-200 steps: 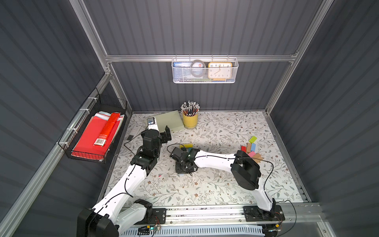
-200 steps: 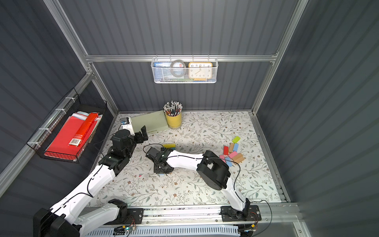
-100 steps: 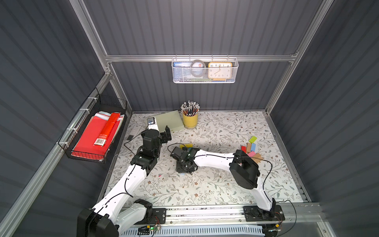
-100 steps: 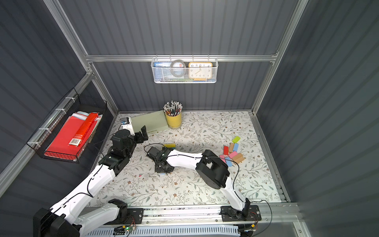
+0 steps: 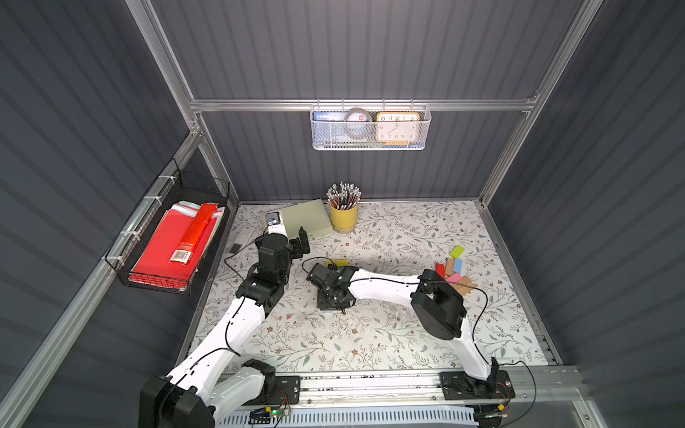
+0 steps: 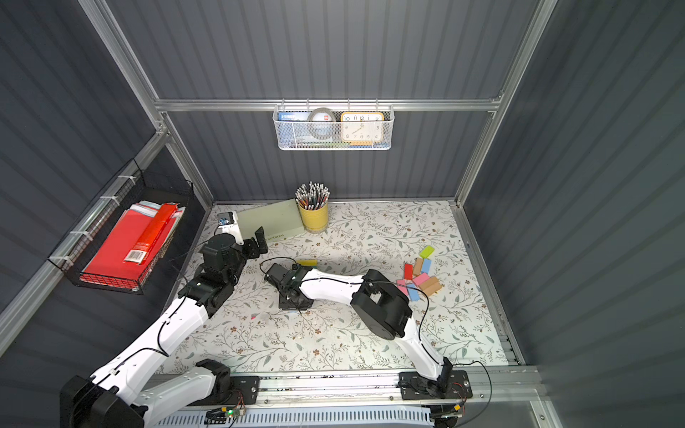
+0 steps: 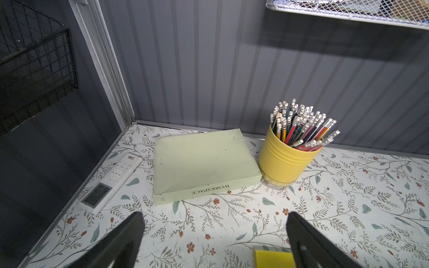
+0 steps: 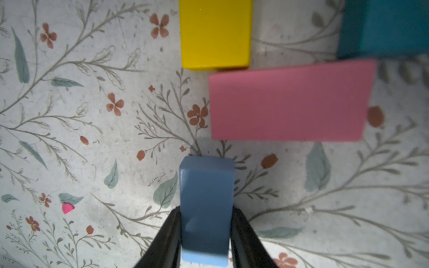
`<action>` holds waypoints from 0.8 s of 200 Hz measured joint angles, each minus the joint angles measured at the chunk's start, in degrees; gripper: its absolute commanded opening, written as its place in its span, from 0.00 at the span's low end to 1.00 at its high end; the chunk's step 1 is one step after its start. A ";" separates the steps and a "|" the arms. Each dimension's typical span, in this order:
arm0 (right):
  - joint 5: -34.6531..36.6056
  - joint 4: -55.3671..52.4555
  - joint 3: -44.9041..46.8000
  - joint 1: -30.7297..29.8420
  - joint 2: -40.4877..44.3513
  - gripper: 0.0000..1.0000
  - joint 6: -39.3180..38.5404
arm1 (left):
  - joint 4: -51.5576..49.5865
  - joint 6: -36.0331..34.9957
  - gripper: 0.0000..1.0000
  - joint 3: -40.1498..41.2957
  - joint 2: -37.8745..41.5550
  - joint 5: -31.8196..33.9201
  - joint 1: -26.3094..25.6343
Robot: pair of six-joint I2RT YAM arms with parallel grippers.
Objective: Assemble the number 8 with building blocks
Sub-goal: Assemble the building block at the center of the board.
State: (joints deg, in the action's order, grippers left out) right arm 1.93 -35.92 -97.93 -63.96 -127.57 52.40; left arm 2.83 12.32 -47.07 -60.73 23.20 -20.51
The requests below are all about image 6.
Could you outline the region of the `yellow block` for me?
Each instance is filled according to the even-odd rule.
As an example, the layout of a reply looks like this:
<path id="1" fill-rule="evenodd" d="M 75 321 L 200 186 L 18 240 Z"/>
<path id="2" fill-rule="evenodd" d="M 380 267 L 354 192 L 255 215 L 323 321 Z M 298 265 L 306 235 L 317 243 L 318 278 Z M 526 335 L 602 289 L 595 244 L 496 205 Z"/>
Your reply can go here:
<path id="1" fill-rule="evenodd" d="M 304 267 L 317 267 L 318 261 L 311 259 L 311 260 L 297 260 L 297 264 L 304 266 Z"/>

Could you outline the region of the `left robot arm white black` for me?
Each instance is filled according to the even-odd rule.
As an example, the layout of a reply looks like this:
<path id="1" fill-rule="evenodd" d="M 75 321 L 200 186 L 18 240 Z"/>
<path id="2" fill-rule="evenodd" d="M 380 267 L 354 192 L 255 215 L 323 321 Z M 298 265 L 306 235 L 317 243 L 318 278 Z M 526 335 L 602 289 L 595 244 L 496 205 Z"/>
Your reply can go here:
<path id="1" fill-rule="evenodd" d="M 152 389 L 146 385 L 183 340 L 233 294 L 246 262 L 267 251 L 263 228 L 243 239 L 233 229 L 221 228 L 203 246 L 203 265 L 171 306 L 117 357 L 62 387 L 60 426 L 151 427 L 187 405 L 223 405 L 235 399 L 229 367 L 210 358 Z"/>

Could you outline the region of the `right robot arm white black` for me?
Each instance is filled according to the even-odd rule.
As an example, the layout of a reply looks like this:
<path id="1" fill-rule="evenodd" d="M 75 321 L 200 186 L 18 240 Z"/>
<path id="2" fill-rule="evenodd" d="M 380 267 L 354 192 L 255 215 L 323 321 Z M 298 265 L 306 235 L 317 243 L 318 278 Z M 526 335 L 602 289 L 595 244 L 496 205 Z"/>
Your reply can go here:
<path id="1" fill-rule="evenodd" d="M 374 335 L 396 342 L 405 352 L 422 383 L 420 392 L 446 396 L 451 385 L 452 363 L 424 337 L 410 308 L 410 299 L 379 271 L 341 276 L 315 267 L 294 264 L 290 269 L 273 264 L 264 279 L 296 310 L 311 308 L 314 301 L 333 301 L 352 308 Z"/>

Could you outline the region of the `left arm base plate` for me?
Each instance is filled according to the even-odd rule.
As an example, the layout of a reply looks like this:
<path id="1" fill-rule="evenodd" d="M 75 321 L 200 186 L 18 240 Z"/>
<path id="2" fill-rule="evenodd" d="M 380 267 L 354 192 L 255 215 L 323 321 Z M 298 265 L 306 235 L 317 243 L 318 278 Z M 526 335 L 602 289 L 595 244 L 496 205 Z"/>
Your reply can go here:
<path id="1" fill-rule="evenodd" d="M 257 401 L 259 388 L 258 376 L 224 377 L 219 379 L 208 397 L 189 404 L 189 407 L 253 405 Z"/>

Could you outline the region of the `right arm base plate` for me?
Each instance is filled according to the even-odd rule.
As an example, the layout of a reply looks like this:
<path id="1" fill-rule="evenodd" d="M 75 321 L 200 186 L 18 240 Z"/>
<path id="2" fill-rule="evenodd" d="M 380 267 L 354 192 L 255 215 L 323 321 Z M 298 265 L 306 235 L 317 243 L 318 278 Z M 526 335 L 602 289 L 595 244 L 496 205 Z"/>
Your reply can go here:
<path id="1" fill-rule="evenodd" d="M 452 370 L 444 381 L 429 380 L 417 372 L 401 372 L 398 386 L 404 401 L 463 401 L 474 396 L 467 372 L 464 370 Z"/>

